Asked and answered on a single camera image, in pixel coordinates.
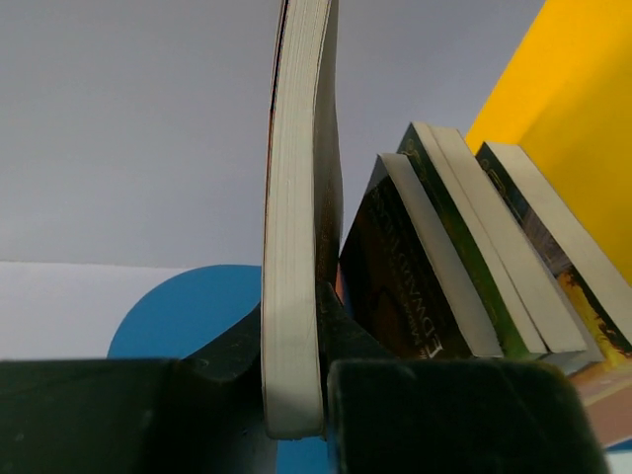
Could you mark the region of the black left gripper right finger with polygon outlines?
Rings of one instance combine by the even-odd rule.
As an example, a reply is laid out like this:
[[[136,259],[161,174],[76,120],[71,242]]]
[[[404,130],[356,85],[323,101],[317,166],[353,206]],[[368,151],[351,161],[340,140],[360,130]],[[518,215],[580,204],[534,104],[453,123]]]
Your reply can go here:
[[[505,359],[403,360],[317,289],[334,473],[603,473],[607,462],[568,379]]]

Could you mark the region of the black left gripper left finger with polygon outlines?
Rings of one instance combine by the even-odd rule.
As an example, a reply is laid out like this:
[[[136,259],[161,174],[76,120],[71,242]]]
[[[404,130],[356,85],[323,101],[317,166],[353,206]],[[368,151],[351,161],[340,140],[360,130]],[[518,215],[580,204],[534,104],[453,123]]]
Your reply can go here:
[[[5,473],[272,473],[260,313],[182,359],[5,361]]]

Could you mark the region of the Edward Tulane orange book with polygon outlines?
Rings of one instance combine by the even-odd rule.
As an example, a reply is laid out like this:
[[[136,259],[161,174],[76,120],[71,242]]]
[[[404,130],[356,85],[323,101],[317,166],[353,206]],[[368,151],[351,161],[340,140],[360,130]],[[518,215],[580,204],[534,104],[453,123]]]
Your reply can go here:
[[[502,356],[481,297],[404,156],[377,156],[340,265],[354,319],[394,355]]]

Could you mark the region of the Animal Farm book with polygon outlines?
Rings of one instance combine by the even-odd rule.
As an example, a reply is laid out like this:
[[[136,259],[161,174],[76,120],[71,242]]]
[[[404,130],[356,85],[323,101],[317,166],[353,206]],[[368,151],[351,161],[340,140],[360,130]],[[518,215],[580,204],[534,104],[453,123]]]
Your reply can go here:
[[[398,147],[487,310],[505,356],[564,365],[588,344],[573,308],[459,131],[412,122]]]

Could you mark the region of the Three Days to See book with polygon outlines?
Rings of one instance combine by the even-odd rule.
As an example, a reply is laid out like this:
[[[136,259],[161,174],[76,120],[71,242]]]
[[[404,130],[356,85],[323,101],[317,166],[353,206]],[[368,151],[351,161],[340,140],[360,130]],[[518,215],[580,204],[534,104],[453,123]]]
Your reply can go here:
[[[284,1],[266,166],[261,369],[268,435],[324,429],[317,285],[337,277],[343,184],[336,108],[339,4]]]

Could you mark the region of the Jane Eyre book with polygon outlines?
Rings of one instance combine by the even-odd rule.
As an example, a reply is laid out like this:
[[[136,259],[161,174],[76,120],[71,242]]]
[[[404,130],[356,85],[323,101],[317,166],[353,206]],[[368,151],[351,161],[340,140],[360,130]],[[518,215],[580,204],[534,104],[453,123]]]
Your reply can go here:
[[[593,431],[607,447],[631,438],[631,360],[596,363],[570,376]]]

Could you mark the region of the Tale of Two Cities book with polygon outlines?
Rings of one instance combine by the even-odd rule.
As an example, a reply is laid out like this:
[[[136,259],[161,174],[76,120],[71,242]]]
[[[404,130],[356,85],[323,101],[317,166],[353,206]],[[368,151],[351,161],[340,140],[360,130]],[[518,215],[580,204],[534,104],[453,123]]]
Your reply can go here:
[[[631,287],[517,145],[486,141],[476,160],[573,302],[606,362],[631,361]]]

